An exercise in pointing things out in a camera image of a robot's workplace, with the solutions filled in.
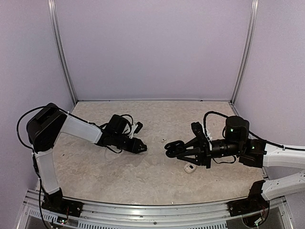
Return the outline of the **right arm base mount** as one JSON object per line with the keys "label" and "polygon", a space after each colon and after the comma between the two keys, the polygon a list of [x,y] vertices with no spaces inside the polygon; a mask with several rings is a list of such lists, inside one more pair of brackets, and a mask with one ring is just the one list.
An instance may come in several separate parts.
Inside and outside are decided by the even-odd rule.
{"label": "right arm base mount", "polygon": [[230,216],[235,217],[269,208],[270,203],[261,197],[254,197],[230,201],[227,205]]}

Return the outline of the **black earbud charging case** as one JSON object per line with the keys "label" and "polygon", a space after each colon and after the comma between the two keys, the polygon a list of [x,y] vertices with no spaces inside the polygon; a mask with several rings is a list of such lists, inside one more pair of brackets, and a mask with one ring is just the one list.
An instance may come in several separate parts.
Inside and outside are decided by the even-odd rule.
{"label": "black earbud charging case", "polygon": [[166,150],[165,154],[167,157],[169,158],[177,157],[177,155],[185,151],[184,142],[181,140],[177,140],[167,143],[164,146],[164,149]]}

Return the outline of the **white earbud charging case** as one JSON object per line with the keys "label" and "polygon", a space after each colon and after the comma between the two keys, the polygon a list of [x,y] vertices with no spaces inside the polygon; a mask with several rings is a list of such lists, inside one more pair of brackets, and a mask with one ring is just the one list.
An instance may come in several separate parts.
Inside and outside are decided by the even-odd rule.
{"label": "white earbud charging case", "polygon": [[184,166],[184,171],[187,173],[187,174],[191,174],[193,173],[194,171],[196,170],[196,165],[193,165],[193,164],[186,164]]}

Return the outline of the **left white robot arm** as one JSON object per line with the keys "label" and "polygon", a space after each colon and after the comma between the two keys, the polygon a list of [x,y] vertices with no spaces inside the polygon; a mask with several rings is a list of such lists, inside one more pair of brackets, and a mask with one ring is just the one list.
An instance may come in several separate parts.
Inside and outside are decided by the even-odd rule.
{"label": "left white robot arm", "polygon": [[128,114],[114,114],[109,122],[97,125],[59,108],[54,103],[36,107],[22,117],[32,112],[36,112],[36,115],[26,124],[29,139],[26,148],[32,150],[41,189],[48,197],[49,206],[56,212],[62,212],[67,207],[53,162],[53,148],[60,134],[71,135],[109,150],[115,147],[116,154],[122,151],[133,154],[147,151],[147,145],[135,137],[142,129],[142,123],[128,120]]}

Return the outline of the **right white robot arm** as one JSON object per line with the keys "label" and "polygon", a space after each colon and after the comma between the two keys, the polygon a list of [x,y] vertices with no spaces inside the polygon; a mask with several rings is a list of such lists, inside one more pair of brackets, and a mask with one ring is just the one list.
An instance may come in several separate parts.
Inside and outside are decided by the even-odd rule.
{"label": "right white robot arm", "polygon": [[305,190],[305,148],[269,142],[254,135],[249,138],[249,122],[239,116],[226,117],[224,138],[211,140],[206,124],[192,123],[194,139],[187,143],[176,141],[166,147],[167,156],[197,166],[211,167],[216,158],[233,156],[248,167],[292,167],[300,172],[275,180],[262,180],[252,184],[244,208],[255,211],[263,200],[303,192]]}

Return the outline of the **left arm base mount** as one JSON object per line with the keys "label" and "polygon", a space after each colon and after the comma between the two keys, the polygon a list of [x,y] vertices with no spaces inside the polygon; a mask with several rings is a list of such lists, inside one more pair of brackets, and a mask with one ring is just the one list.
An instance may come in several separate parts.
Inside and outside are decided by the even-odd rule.
{"label": "left arm base mount", "polygon": [[83,203],[65,198],[51,198],[45,195],[41,207],[66,216],[80,217]]}

